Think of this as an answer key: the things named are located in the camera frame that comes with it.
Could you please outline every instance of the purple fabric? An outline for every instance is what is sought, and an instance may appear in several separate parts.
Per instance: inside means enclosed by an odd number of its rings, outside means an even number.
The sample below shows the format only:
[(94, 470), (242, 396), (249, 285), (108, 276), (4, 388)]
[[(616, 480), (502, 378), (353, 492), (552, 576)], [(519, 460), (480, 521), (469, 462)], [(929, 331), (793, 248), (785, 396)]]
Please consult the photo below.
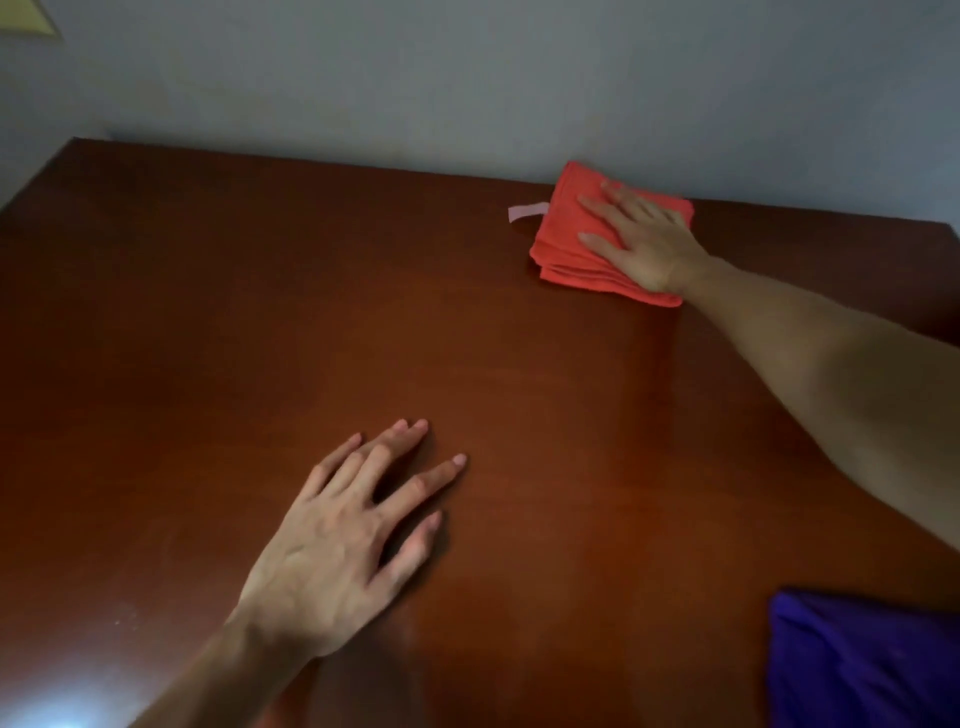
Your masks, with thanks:
[(960, 726), (960, 615), (780, 592), (770, 622), (772, 728)]

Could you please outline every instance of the folded towel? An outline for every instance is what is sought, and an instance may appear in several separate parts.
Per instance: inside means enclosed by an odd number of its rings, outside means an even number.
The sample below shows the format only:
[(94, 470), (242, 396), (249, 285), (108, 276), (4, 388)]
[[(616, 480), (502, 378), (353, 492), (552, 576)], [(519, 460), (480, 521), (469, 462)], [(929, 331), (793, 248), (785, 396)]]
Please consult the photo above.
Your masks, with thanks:
[[(605, 179), (599, 172), (583, 164), (575, 161), (567, 163), (553, 190), (550, 207), (540, 225), (534, 246), (530, 249), (530, 257), (541, 267), (540, 277), (575, 288), (618, 293), (653, 305), (680, 305), (684, 300), (679, 296), (651, 293), (640, 288), (609, 262), (587, 250), (577, 237), (580, 232), (595, 232), (619, 245), (616, 232), (577, 202), (580, 195), (603, 199), (600, 184)], [(689, 201), (653, 192), (635, 192), (661, 207), (676, 210), (690, 224), (693, 205)]]
[(960, 725), (960, 615), (780, 592), (770, 622), (772, 728)]

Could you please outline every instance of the gray wall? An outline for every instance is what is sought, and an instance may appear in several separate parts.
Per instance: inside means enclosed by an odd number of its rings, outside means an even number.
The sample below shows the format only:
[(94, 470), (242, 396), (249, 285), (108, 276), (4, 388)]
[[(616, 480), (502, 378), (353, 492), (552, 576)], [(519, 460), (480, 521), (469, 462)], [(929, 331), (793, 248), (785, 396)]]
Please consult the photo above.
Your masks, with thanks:
[(960, 226), (956, 0), (46, 7), (63, 43), (0, 38), (0, 196), (85, 134)]

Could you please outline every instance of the wooden table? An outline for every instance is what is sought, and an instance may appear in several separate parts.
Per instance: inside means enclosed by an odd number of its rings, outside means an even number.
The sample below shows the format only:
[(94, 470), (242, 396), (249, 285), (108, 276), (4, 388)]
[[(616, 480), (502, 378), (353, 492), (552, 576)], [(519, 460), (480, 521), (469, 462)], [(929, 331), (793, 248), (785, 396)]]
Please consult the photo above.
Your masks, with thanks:
[[(472, 458), (443, 553), (267, 724), (759, 725), (780, 587), (960, 607), (960, 556), (695, 310), (537, 279), (506, 208), (549, 192), (71, 142), (0, 215), (0, 724), (123, 725), (318, 457), (398, 416), (434, 425), (420, 464)], [(944, 225), (704, 201), (694, 229), (960, 338)]]

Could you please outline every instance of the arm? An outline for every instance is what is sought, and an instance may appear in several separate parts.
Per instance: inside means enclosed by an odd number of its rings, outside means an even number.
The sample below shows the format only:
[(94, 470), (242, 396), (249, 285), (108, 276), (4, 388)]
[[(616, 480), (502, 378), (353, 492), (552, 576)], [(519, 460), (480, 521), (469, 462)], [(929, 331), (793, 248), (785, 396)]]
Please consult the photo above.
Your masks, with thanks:
[(227, 623), (133, 728), (250, 725), (309, 660), (339, 649), (396, 598), (429, 556), (441, 514), (379, 569), (384, 542), (467, 462), (457, 455), (373, 505), (380, 477), (426, 431), (424, 420), (401, 420), (364, 446), (354, 435), (314, 468)]
[(960, 548), (960, 350), (708, 255), (675, 213), (608, 186), (582, 200), (619, 234), (584, 245), (677, 293), (732, 341), (832, 462)]

